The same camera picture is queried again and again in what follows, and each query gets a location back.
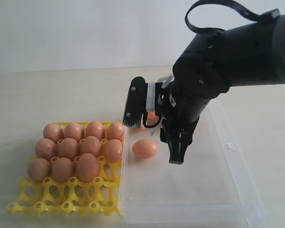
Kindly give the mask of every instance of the plastic box lid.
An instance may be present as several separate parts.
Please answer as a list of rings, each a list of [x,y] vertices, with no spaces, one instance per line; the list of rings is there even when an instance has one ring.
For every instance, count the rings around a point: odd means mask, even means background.
[[[201,114],[182,165],[169,164],[169,149],[159,134],[159,128],[125,133],[119,209],[126,223],[262,226],[263,203],[218,98]],[[145,138],[156,141],[159,152],[144,160],[133,154],[132,145]]]

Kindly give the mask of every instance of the transparent plastic box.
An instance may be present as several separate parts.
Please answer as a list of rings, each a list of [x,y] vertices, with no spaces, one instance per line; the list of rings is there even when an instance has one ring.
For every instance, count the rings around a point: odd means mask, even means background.
[[[169,164],[169,149],[159,134],[159,128],[126,132],[119,197],[125,223],[236,221],[262,227],[262,201],[218,98],[201,114],[182,165]],[[132,145],[144,138],[158,143],[154,158],[133,154]]]

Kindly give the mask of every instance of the robotic arm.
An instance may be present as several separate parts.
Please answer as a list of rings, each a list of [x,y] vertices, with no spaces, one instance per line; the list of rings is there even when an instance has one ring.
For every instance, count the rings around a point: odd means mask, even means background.
[[[198,28],[188,21],[195,7],[218,4],[236,10],[254,23],[222,30]],[[132,80],[123,123],[146,128],[160,122],[161,141],[168,144],[170,163],[182,164],[200,113],[209,101],[231,86],[285,84],[285,15],[278,9],[257,15],[232,0],[199,0],[185,16],[196,33],[173,66],[173,74],[156,83],[142,77]],[[155,112],[156,124],[147,125],[147,113]]]

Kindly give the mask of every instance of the table surface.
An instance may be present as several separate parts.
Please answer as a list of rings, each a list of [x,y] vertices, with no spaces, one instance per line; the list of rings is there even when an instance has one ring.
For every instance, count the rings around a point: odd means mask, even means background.
[[[46,124],[120,121],[133,77],[150,82],[170,72],[163,66],[0,74],[0,227],[116,227],[117,216],[10,218],[6,206],[18,196],[17,180]],[[266,227],[285,228],[285,85],[232,88],[220,97],[265,203]]]

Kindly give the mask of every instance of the yellow egg tray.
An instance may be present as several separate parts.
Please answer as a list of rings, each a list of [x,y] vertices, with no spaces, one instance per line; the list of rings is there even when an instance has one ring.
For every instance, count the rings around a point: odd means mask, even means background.
[[[56,124],[64,128],[68,123],[70,122]],[[77,123],[81,124],[86,132],[89,122]],[[102,122],[105,128],[105,139],[101,141],[102,144],[108,142],[107,128],[111,123]],[[28,162],[30,163],[34,158],[29,158]],[[51,163],[57,159],[58,157],[53,157]],[[74,163],[77,163],[78,159],[79,157],[76,157]],[[64,216],[68,216],[72,211],[78,215],[100,211],[105,215],[111,215],[116,211],[121,215],[117,203],[122,161],[112,164],[107,162],[104,156],[97,159],[99,162],[98,176],[88,183],[80,181],[76,174],[65,183],[55,181],[52,176],[46,177],[41,183],[32,182],[28,177],[21,179],[18,182],[20,188],[18,199],[7,207],[9,215],[13,216],[18,211],[25,215],[35,214],[38,217],[45,211],[54,215],[62,212]]]

